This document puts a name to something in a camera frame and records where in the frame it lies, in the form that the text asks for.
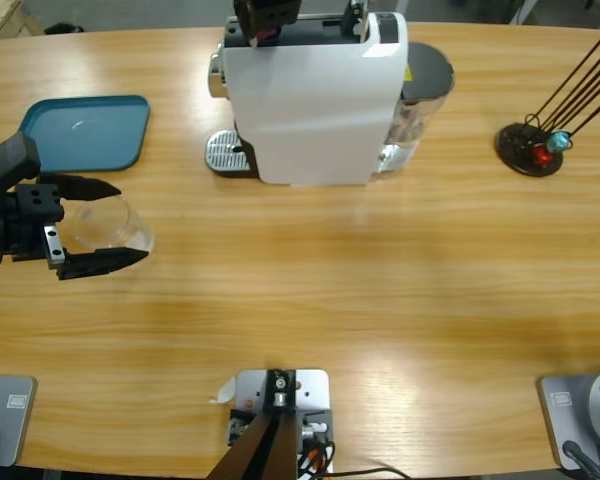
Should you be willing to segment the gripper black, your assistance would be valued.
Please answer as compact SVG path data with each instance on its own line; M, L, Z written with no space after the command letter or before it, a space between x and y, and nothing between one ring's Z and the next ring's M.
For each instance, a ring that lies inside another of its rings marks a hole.
M282 26L296 22L299 0L234 0L234 12L242 34L252 48L258 46L255 26Z
M95 201L121 191L103 180L67 174L41 174L40 184L18 184L0 193L0 263L46 260L59 280L107 275L145 259L149 252L127 247L90 253L64 252L56 224L64 218L61 198Z

